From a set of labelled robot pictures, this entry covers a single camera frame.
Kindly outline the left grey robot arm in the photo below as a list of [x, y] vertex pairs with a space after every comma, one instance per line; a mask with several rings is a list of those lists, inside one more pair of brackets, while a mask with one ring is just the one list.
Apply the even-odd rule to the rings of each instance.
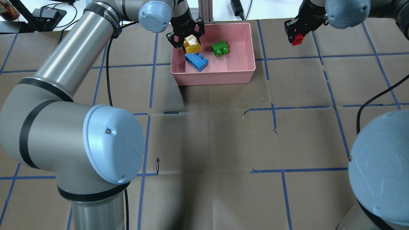
[[74, 103], [121, 21], [154, 33], [169, 24], [180, 38], [204, 34], [185, 0], [93, 0], [32, 77], [23, 78], [1, 109], [1, 145], [19, 163], [55, 173], [72, 203], [77, 230], [125, 230], [125, 190], [143, 164], [144, 136], [128, 110]]

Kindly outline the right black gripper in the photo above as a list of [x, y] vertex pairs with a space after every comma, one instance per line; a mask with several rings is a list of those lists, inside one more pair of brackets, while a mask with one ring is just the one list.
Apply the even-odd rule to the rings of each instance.
[[325, 0], [303, 0], [295, 19], [284, 22], [284, 29], [289, 43], [297, 34], [308, 34], [321, 25], [328, 25]]

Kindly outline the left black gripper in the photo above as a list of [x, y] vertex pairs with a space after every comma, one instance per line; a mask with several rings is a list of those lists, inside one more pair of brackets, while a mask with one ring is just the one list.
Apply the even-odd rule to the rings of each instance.
[[184, 39], [189, 35], [194, 35], [201, 45], [200, 38], [205, 34], [205, 23], [202, 18], [193, 19], [189, 8], [182, 15], [172, 17], [170, 23], [173, 31], [166, 34], [166, 39], [175, 49], [185, 50]]

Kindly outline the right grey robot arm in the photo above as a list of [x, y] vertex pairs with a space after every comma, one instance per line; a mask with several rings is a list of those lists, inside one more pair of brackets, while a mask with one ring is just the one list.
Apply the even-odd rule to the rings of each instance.
[[[285, 32], [295, 46], [323, 24], [346, 29], [367, 18], [392, 18], [408, 38], [407, 0], [304, 0], [295, 19], [285, 22]], [[360, 124], [366, 106], [406, 80], [408, 76], [359, 108], [348, 170], [357, 202], [337, 230], [408, 229], [408, 110], [385, 113], [365, 127]]]

